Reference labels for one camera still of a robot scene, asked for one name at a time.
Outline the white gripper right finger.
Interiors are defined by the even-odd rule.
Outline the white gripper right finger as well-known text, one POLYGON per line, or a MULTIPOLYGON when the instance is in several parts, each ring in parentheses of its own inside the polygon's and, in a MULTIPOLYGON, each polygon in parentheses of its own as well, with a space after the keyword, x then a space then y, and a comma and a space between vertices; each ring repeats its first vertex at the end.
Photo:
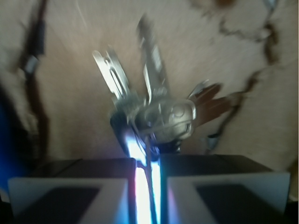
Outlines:
POLYGON ((290 174, 240 155, 163 155, 161 223, 288 224, 290 174))

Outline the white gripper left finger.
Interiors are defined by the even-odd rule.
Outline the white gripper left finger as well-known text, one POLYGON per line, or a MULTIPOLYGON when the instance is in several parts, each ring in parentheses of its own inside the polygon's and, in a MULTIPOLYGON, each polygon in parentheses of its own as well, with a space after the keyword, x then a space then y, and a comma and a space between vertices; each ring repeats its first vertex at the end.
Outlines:
POLYGON ((136 160, 64 160, 8 180, 14 224, 134 224, 136 160))

